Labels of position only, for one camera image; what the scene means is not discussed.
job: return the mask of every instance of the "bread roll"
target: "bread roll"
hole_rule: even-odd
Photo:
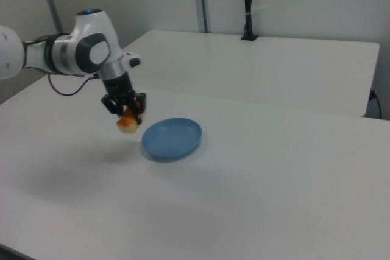
[[[135,133],[138,129],[137,118],[128,107],[126,107],[126,111],[116,122],[116,125],[123,133],[128,134]]]

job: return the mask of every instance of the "white table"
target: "white table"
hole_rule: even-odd
[[[2,245],[39,260],[388,260],[386,121],[137,90],[134,135],[98,80],[67,98],[41,79],[0,105]],[[149,161],[143,132],[173,116],[200,123],[199,148]]]
[[[128,45],[136,85],[362,116],[379,45],[348,41],[150,31]]]

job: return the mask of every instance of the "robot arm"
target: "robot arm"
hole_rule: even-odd
[[[61,75],[97,74],[107,93],[102,102],[121,116],[129,107],[141,124],[146,94],[136,93],[122,67],[122,49],[108,15],[89,9],[76,15],[74,30],[22,42],[12,30],[0,26],[0,79],[15,76],[23,67]]]

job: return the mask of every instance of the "black cable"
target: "black cable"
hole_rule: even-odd
[[[374,93],[374,98],[376,98],[376,100],[377,100],[377,103],[378,103],[378,109],[379,109],[379,119],[381,119],[381,120],[382,120],[382,109],[381,109],[381,107],[380,107],[379,98],[378,98],[378,96],[377,96],[377,94],[376,94],[376,93]]]
[[[380,107],[379,98],[378,98],[377,92],[375,90],[370,90],[370,95],[368,97],[368,101],[371,101],[372,99],[376,99],[377,100],[378,109],[379,109],[379,119],[382,120],[382,109]]]
[[[96,76],[91,76],[91,77],[87,78],[86,81],[84,81],[84,82],[81,84],[81,86],[79,87],[79,89],[78,89],[77,91],[75,91],[75,92],[73,92],[73,93],[71,93],[71,94],[64,94],[64,93],[61,93],[57,88],[54,87],[54,85],[53,85],[53,83],[52,83],[52,81],[51,81],[51,78],[50,78],[51,75],[52,75],[51,73],[48,74],[48,80],[49,80],[49,84],[50,84],[51,88],[52,88],[57,94],[60,94],[61,96],[65,96],[65,97],[70,97],[70,96],[73,96],[73,95],[77,94],[77,93],[85,86],[85,84],[86,84],[87,82],[89,82],[90,80],[93,80],[93,79],[97,79]]]
[[[42,38],[42,39],[39,39],[39,40],[36,40],[36,41],[31,41],[31,42],[26,42],[27,45],[34,45],[34,44],[38,44],[38,43],[42,43],[42,42],[45,42],[47,41],[48,38],[45,37],[45,38]]]

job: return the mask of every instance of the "blue bowl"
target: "blue bowl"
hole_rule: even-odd
[[[150,126],[142,136],[145,151],[153,158],[181,158],[200,143],[202,128],[187,118],[171,118]]]

